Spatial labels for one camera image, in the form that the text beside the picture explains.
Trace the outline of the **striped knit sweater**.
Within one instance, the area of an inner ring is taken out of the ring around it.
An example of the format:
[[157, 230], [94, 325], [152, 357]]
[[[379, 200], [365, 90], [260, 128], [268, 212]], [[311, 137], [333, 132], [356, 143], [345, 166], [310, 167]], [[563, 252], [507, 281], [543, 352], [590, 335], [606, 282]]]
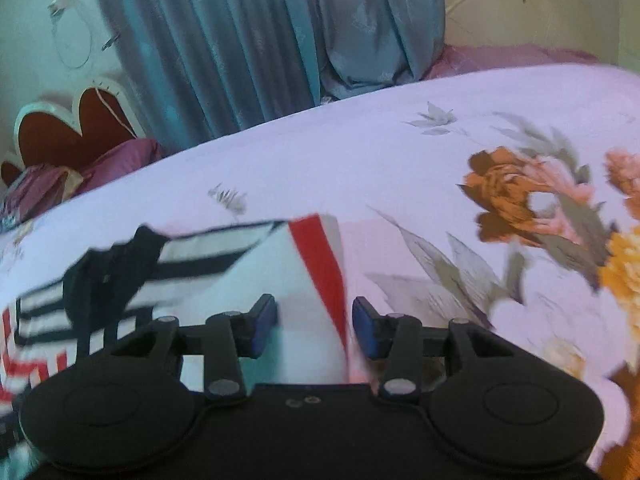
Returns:
[[343, 247], [324, 214], [134, 237], [91, 249], [57, 280], [1, 306], [1, 474], [23, 479], [35, 457], [17, 407], [40, 382], [164, 316], [200, 325], [273, 296], [278, 324], [244, 366], [249, 385], [340, 384], [349, 376]]

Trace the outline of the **floral pink bed sheet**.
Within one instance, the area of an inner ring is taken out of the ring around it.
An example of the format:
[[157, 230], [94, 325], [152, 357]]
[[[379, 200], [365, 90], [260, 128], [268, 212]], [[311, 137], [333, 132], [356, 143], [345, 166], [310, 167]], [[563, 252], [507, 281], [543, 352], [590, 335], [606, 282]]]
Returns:
[[[1, 305], [140, 226], [168, 237], [324, 214], [349, 376], [204, 393], [205, 322], [164, 316], [30, 389], [23, 479], [634, 479], [639, 79], [490, 70], [306, 110], [191, 148], [1, 240]], [[385, 400], [363, 296], [422, 324], [418, 400]]]

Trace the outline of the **maroon pillow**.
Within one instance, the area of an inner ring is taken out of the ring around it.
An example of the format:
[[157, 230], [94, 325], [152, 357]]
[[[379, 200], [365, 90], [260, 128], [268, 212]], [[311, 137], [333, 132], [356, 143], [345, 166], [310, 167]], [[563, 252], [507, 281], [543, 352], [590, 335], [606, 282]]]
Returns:
[[8, 187], [1, 201], [1, 232], [16, 229], [40, 214], [100, 188], [165, 156], [155, 140], [138, 139], [119, 144], [85, 168], [42, 164], [25, 169]]

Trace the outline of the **red heart-shaped headboard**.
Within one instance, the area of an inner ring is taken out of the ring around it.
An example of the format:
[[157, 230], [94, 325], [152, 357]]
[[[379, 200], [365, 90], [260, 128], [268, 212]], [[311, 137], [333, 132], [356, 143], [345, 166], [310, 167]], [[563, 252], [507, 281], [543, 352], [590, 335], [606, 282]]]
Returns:
[[40, 100], [18, 111], [13, 148], [1, 156], [1, 182], [11, 186], [25, 168], [41, 164], [78, 170], [115, 146], [144, 137], [125, 88], [96, 77], [80, 85], [69, 107]]

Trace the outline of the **pink blanket on far bed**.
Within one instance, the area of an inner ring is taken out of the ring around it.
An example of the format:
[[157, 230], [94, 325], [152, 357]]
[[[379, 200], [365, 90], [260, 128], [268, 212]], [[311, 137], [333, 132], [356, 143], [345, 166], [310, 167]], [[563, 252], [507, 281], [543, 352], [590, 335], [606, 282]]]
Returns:
[[549, 64], [600, 64], [593, 54], [572, 49], [549, 49], [534, 44], [517, 46], [446, 46], [423, 80], [463, 74]]

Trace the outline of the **blue patterned curtain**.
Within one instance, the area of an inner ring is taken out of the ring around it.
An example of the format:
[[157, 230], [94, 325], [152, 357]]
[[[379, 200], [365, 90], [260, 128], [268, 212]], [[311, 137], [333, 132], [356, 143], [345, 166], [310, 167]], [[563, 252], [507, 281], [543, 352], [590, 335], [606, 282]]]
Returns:
[[175, 151], [421, 79], [445, 0], [98, 0], [153, 136]]

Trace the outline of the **cream round headboard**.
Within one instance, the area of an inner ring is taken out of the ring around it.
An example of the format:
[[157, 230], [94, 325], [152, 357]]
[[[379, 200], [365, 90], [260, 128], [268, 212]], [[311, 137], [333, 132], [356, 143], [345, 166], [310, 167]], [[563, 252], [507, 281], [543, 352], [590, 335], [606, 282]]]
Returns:
[[445, 0], [445, 8], [452, 46], [533, 44], [618, 62], [618, 0]]

